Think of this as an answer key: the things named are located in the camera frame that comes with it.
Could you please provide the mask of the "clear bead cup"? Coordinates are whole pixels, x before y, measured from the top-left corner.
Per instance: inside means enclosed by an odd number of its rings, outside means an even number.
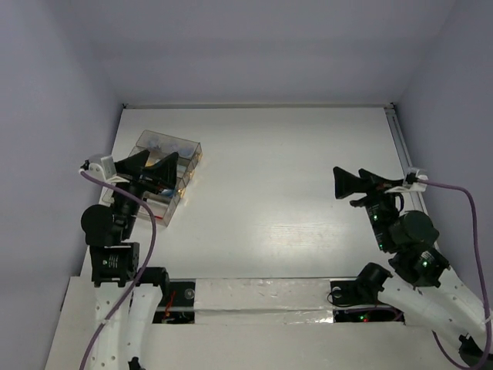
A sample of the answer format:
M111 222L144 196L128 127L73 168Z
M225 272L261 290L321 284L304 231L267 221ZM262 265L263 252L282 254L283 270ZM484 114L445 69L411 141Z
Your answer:
M178 149L178 152L179 152L179 156L182 157L182 158L187 158L187 159L190 159L193 154L195 153L195 149L196 147L192 144L192 145L180 145L179 146L179 149Z
M151 135L148 137L146 147L149 150L160 151L161 150L161 137L157 135Z
M176 141L168 141L160 147L163 153L179 152L179 144Z

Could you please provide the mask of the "blue slime jar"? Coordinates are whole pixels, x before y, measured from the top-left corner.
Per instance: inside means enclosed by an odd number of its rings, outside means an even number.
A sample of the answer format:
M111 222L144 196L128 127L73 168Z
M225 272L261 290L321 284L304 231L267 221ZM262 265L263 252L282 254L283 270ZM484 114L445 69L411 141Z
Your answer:
M173 198L176 195L176 189L164 190L160 193L161 197Z

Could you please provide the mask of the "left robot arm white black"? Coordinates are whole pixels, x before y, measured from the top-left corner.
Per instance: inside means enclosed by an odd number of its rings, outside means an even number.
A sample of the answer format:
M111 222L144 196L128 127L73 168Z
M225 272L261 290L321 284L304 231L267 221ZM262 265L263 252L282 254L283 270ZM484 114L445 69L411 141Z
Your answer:
M120 161L93 156L79 169L86 180L112 192L110 205L94 204L81 217L96 298L96 329L81 369L142 369L155 311L170 296L167 270L149 266L157 223L146 194L174 189L179 154L153 165L149 156L148 150Z

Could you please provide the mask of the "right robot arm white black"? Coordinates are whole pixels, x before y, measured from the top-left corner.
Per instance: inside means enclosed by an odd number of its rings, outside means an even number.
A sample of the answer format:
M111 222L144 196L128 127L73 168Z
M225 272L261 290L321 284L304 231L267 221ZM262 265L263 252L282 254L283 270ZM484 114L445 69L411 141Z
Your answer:
M356 175L336 166L334 192L365 209L378 249L391 255L389 266L369 262L353 280L335 281L327 300L339 310L383 304L414 318L432 331L435 341L446 340L460 356L458 369L492 367L492 306L478 248L478 218L471 193L465 188L432 182L421 170L410 168L405 177L389 180L360 169ZM448 259L436 248L440 235L421 210L404 210L405 193L423 193L429 187L460 190L471 207L473 249L481 285L476 296L459 278Z

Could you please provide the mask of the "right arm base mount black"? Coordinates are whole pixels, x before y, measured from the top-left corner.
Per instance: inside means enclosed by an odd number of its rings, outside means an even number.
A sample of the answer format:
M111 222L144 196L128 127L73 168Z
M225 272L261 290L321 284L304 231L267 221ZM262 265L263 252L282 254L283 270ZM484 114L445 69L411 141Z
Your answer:
M378 295L392 274L379 264L369 263L353 280L330 282L327 301L334 308L336 323L404 322L404 313L382 303Z

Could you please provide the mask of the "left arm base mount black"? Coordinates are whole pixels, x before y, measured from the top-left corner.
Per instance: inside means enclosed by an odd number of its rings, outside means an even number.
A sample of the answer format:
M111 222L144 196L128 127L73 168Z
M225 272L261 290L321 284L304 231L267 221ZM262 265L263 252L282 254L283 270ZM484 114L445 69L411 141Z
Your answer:
M194 324L195 289L194 280L171 281L169 295L159 303L153 317L153 324Z

